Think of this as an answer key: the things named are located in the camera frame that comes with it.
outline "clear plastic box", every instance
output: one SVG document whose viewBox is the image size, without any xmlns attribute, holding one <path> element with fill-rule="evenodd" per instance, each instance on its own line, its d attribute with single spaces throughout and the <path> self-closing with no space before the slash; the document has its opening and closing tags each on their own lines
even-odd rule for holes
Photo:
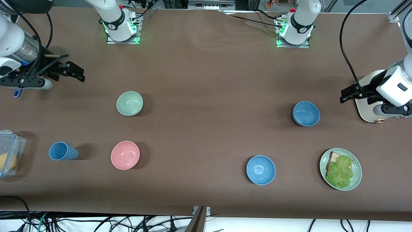
<svg viewBox="0 0 412 232">
<path fill-rule="evenodd" d="M 10 130 L 0 130 L 0 178 L 16 175 L 26 139 Z"/>
</svg>

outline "plate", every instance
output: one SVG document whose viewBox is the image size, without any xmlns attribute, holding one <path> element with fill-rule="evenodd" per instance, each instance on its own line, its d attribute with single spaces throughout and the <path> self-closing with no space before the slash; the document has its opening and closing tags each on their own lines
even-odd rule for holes
<svg viewBox="0 0 412 232">
<path fill-rule="evenodd" d="M 349 156 L 351 158 L 351 160 L 353 161 L 352 164 L 352 171 L 353 171 L 353 177 L 351 178 L 351 183 L 349 184 L 349 186 L 345 187 L 345 188 L 339 188 L 339 187 L 335 187 L 331 184 L 329 184 L 329 182 L 326 180 L 326 166 L 328 165 L 328 161 L 330 158 L 330 153 L 331 152 L 336 152 L 339 155 L 343 155 L 343 156 Z M 359 163 L 359 160 L 349 151 L 342 149 L 342 148 L 332 148 L 327 150 L 321 157 L 321 161 L 319 164 L 319 168 L 321 171 L 321 175 L 323 177 L 323 179 L 326 181 L 326 183 L 328 183 L 328 185 L 332 186 L 333 188 L 337 189 L 337 190 L 342 190 L 342 191 L 349 191 L 352 190 L 354 188 L 356 188 L 359 183 L 361 182 L 362 179 L 362 167 L 361 164 Z"/>
</svg>

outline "blue cup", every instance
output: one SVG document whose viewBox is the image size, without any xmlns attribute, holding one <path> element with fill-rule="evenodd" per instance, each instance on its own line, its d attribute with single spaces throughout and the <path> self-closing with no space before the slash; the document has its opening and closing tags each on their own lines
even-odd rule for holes
<svg viewBox="0 0 412 232">
<path fill-rule="evenodd" d="M 65 142 L 57 142 L 49 149 L 49 157 L 52 160 L 73 160 L 78 156 L 79 151 Z"/>
</svg>

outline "yellow fruit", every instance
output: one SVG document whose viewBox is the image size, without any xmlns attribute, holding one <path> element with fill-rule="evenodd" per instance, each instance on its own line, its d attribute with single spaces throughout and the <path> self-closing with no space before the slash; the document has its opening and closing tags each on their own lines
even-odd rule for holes
<svg viewBox="0 0 412 232">
<path fill-rule="evenodd" d="M 3 169 L 4 164 L 6 163 L 6 158 L 7 158 L 7 153 L 3 153 L 0 155 L 0 169 Z M 17 159 L 14 159 L 14 162 L 10 169 L 13 169 L 16 166 L 16 164 L 17 164 Z"/>
</svg>

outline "bowl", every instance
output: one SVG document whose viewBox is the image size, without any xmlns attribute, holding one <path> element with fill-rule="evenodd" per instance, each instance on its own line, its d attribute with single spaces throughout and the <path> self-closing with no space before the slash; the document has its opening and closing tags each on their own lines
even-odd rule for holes
<svg viewBox="0 0 412 232">
<path fill-rule="evenodd" d="M 328 162 L 329 162 L 331 152 L 336 152 L 339 155 L 349 156 L 351 158 L 351 160 L 353 161 L 353 164 L 352 164 L 352 167 L 351 167 L 351 169 L 353 171 L 353 177 L 351 178 L 351 182 L 350 182 L 349 186 L 347 186 L 345 188 L 335 187 L 335 186 L 331 185 L 326 180 L 326 171 L 327 171 L 326 166 L 328 166 Z M 352 189 L 356 188 L 359 185 L 359 183 L 361 182 L 361 179 L 362 179 L 362 167 L 361 167 L 361 164 L 359 163 L 359 160 L 351 152 L 349 152 L 345 149 L 342 149 L 342 148 L 332 148 L 332 149 L 327 150 L 321 157 L 319 168 L 320 168 L 320 171 L 321 171 L 321 176 L 326 181 L 326 183 L 328 183 L 328 185 L 332 186 L 333 188 L 335 188 L 337 190 L 342 190 L 342 191 L 352 190 Z"/>
<path fill-rule="evenodd" d="M 113 148 L 110 158 L 116 168 L 127 170 L 137 164 L 140 158 L 140 151 L 134 142 L 123 141 Z"/>
<path fill-rule="evenodd" d="M 267 185 L 275 178 L 276 168 L 266 156 L 254 156 L 246 165 L 249 179 L 257 185 Z"/>
<path fill-rule="evenodd" d="M 293 108 L 293 119 L 301 126 L 314 126 L 320 117 L 319 109 L 312 102 L 299 102 Z"/>
<path fill-rule="evenodd" d="M 116 108 L 124 116 L 135 116 L 143 109 L 143 98 L 138 92 L 125 92 L 117 99 Z"/>
</svg>

